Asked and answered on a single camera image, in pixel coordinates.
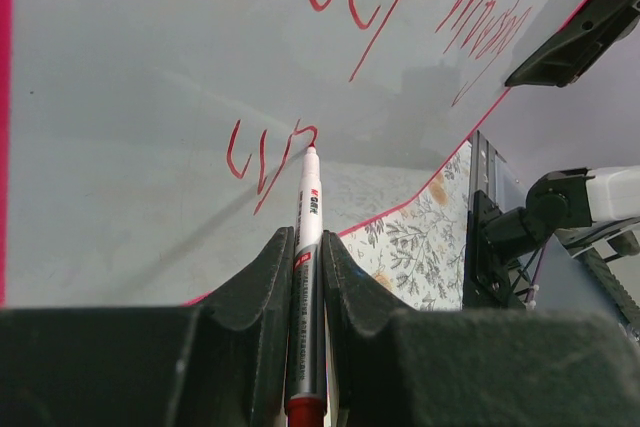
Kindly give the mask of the pink framed whiteboard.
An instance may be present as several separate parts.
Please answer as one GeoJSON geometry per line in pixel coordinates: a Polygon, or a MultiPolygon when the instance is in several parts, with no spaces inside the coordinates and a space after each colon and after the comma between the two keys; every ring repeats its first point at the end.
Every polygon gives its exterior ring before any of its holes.
{"type": "Polygon", "coordinates": [[[182,303],[405,210],[586,0],[1,0],[1,302],[182,303]]]}

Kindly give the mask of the red whiteboard marker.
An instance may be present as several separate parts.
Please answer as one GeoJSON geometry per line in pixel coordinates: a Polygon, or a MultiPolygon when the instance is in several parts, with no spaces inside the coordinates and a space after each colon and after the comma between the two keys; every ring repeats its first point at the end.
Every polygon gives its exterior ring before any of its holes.
{"type": "Polygon", "coordinates": [[[322,426],[327,412],[322,207],[320,158],[311,145],[297,194],[284,400],[289,426],[322,426]]]}

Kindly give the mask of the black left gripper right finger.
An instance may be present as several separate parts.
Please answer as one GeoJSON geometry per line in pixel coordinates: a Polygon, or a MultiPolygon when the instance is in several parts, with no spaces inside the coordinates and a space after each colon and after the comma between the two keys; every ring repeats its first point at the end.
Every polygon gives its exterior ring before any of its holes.
{"type": "Polygon", "coordinates": [[[423,312],[322,238],[336,426],[635,426],[639,349],[575,312],[423,312]]]}

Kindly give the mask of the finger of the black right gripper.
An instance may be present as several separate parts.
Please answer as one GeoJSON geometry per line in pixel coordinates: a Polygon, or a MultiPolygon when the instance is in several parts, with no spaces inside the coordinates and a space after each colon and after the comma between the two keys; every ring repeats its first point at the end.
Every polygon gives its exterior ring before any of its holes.
{"type": "Polygon", "coordinates": [[[639,0],[588,0],[505,81],[565,87],[581,77],[615,42],[639,23],[639,0]]]}

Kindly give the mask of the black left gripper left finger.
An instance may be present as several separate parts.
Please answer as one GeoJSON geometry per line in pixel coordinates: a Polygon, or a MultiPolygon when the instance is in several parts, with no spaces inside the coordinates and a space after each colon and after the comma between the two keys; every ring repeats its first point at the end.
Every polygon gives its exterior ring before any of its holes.
{"type": "Polygon", "coordinates": [[[281,426],[294,233],[187,306],[1,313],[5,426],[281,426]]]}

